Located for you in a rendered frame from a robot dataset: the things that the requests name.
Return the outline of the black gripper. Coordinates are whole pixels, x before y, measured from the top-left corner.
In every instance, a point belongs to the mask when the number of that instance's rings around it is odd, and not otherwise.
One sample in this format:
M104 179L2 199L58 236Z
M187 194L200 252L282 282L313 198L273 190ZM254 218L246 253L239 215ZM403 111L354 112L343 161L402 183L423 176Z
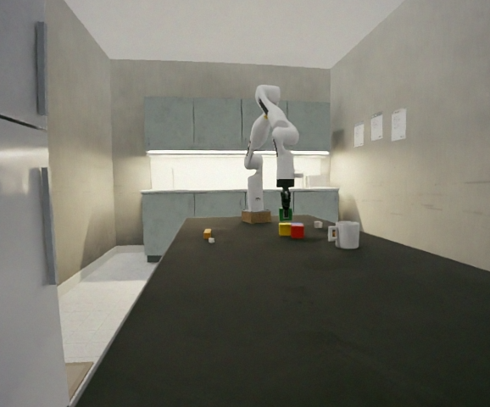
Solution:
M276 187L282 187L281 206L283 208L283 219L288 219L291 202L291 193L289 192L289 187L295 187L295 179L276 179Z

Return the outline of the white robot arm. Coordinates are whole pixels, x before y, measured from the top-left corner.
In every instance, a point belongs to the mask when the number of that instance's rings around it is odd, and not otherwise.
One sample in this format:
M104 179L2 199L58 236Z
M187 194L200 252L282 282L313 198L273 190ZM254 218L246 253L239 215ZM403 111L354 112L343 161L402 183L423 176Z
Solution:
M264 210L263 157L254 154L267 140L270 125L273 129L272 141L276 151L276 179L304 178L304 173L295 173L294 153L283 145L292 146L298 142L298 131L276 107L281 91L278 86L260 85L255 99L263 114L253 123L248 150L244 158L246 170L256 170L248 177L248 211ZM266 97L270 100L266 100Z

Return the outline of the white mug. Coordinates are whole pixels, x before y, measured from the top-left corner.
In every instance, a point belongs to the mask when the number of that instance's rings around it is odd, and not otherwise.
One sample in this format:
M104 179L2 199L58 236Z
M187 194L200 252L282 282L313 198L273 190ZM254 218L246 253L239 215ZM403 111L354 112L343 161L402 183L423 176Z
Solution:
M337 224L338 223L338 224ZM355 225L355 226L346 226ZM336 237L332 237L336 230ZM328 226L328 241L335 241L338 248L355 249L359 247L359 223L353 221L338 221L336 226Z

